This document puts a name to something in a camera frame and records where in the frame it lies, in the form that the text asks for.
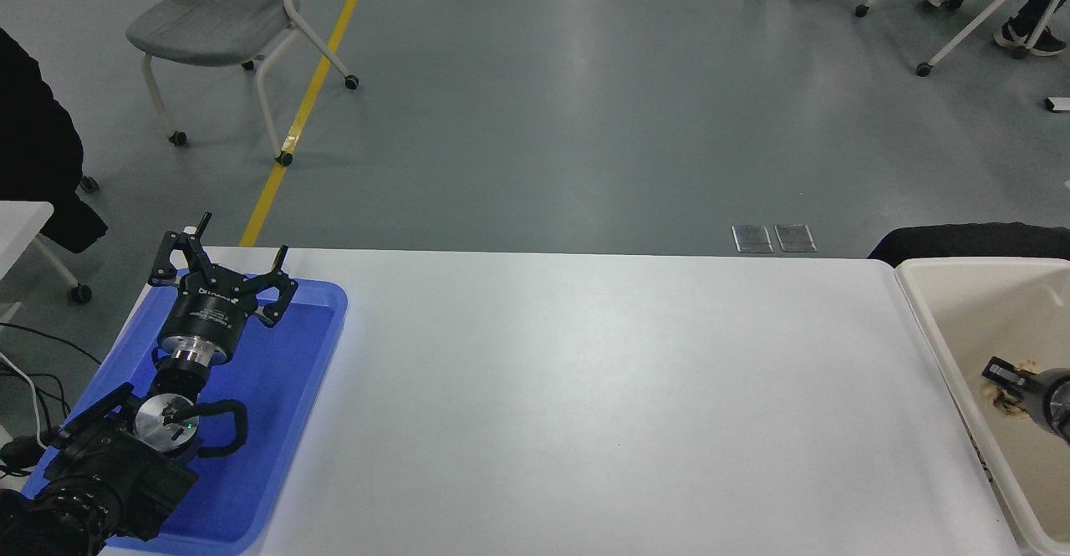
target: white table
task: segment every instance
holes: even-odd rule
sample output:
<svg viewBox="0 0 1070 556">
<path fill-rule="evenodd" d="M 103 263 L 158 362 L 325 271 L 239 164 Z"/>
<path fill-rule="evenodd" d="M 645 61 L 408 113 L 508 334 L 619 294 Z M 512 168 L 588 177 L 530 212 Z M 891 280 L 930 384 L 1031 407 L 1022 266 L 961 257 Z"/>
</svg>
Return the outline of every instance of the white table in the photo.
<svg viewBox="0 0 1070 556">
<path fill-rule="evenodd" d="M 249 554 L 1018 554 L 883 263 L 287 263 L 350 309 Z"/>
<path fill-rule="evenodd" d="M 0 201 L 0 278 L 15 265 L 51 214 L 48 202 Z"/>
</svg>

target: blue tray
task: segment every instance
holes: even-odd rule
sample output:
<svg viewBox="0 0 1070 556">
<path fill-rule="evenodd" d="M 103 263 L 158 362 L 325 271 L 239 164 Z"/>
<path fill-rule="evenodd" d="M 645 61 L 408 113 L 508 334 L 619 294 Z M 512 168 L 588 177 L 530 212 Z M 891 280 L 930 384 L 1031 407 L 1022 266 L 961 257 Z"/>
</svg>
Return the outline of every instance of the blue tray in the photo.
<svg viewBox="0 0 1070 556">
<path fill-rule="evenodd" d="M 149 542 L 117 537 L 108 545 L 180 556 L 233 556 L 256 541 L 278 498 L 347 308 L 341 287 L 309 279 L 299 282 L 282 321 L 264 328 L 249 320 L 233 360 L 212 369 L 200 397 L 205 402 L 244 402 L 249 411 L 248 443 L 227 458 L 190 463 L 200 479 L 165 522 L 159 537 Z M 272 300 L 274 294 L 269 290 L 262 296 Z M 174 297 L 174 289 L 149 290 L 74 414 L 122 382 L 133 382 L 135 395 L 144 396 L 155 374 L 150 354 Z M 207 446 L 230 443 L 231 417 L 202 419 L 198 434 Z M 27 496 L 45 486 L 45 464 L 55 454 L 55 449 L 47 450 L 22 490 Z"/>
</svg>

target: gray chair seat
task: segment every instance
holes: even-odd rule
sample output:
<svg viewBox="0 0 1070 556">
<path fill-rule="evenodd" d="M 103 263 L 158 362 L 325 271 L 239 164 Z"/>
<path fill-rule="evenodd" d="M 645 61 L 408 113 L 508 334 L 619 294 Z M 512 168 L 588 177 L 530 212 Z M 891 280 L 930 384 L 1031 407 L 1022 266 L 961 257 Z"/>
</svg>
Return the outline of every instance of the gray chair seat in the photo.
<svg viewBox="0 0 1070 556">
<path fill-rule="evenodd" d="M 126 37 L 162 60 L 225 67 L 251 60 L 289 22 L 282 0 L 164 0 Z"/>
</svg>

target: yellow floor line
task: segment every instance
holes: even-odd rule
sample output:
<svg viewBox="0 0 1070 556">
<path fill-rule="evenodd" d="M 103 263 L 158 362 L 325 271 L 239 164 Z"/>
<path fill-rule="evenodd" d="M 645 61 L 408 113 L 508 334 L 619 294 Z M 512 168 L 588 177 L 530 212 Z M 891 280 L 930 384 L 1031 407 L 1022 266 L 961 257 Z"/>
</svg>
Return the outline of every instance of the yellow floor line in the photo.
<svg viewBox="0 0 1070 556">
<path fill-rule="evenodd" d="M 335 22 L 331 37 L 327 40 L 327 48 L 332 51 L 338 50 L 338 44 L 341 43 L 341 37 L 346 34 L 349 19 L 353 16 L 353 10 L 356 9 L 356 1 L 346 0 L 346 4 L 341 7 L 338 21 Z M 294 117 L 286 140 L 282 142 L 282 150 L 285 152 L 293 153 L 297 149 L 297 140 L 301 140 L 301 134 L 305 130 L 305 122 L 308 121 L 308 115 L 312 111 L 312 106 L 316 104 L 316 98 L 320 94 L 320 88 L 323 87 L 323 80 L 326 78 L 330 68 L 331 61 L 326 57 L 321 57 L 320 64 L 316 68 L 316 73 L 312 74 L 311 82 L 308 84 L 308 90 L 305 91 L 305 98 L 302 99 L 301 106 L 297 107 L 297 114 Z M 278 194 L 278 186 L 282 183 L 282 176 L 286 175 L 286 171 L 287 167 L 282 167 L 281 165 L 276 164 L 275 167 L 272 167 L 271 174 L 268 175 L 268 182 L 264 182 L 263 190 L 260 191 L 257 205 L 253 208 L 248 223 L 245 225 L 245 232 L 242 232 L 242 240 L 238 243 L 240 247 L 255 247 L 264 220 L 268 218 L 268 213 L 271 211 L 271 205 L 275 202 L 275 195 Z"/>
</svg>

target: beige bin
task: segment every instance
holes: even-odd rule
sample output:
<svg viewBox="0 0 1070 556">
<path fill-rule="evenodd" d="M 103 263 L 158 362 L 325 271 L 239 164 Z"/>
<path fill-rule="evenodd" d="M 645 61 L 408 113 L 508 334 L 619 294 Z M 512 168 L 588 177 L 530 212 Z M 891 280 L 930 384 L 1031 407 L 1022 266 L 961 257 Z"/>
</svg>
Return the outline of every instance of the beige bin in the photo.
<svg viewBox="0 0 1070 556">
<path fill-rule="evenodd" d="M 980 393 L 991 357 L 1070 368 L 1070 262 L 913 259 L 896 274 L 1023 553 L 1070 556 L 1070 446 Z"/>
</svg>

